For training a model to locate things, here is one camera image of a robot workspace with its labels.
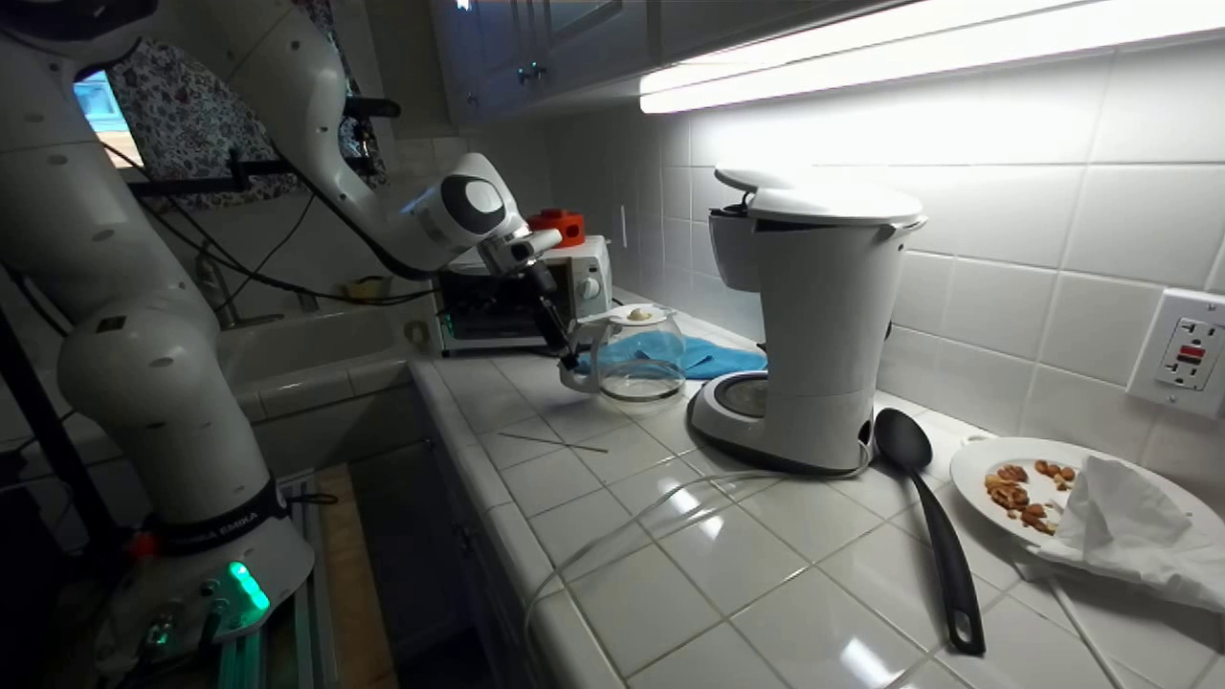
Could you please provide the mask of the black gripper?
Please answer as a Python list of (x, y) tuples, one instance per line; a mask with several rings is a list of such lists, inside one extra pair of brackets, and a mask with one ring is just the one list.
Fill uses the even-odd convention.
[(549, 344), (564, 344), (568, 340), (568, 317), (559, 310), (559, 282), (555, 282), (555, 276), (550, 276), (543, 258), (536, 264), (528, 264), (528, 270), (513, 270), (509, 258), (505, 258), (505, 239), (509, 234), (516, 234), (516, 230), (498, 230), (477, 244), (484, 264), (495, 276), (525, 278), (528, 296), (534, 296), (534, 323), (536, 323), (541, 337)]

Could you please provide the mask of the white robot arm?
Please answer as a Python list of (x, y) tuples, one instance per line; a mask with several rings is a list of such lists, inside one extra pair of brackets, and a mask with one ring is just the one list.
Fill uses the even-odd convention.
[(389, 203), (342, 152), (336, 48), (290, 0), (0, 0), (0, 254), (73, 323), (59, 384), (137, 466), (161, 552), (112, 596), (107, 633), (212, 615), (255, 624), (315, 572), (215, 356), (217, 323), (92, 136), (73, 86), (161, 39), (212, 70), (290, 174), (397, 276), (474, 249), (536, 286), (534, 230), (484, 152)]

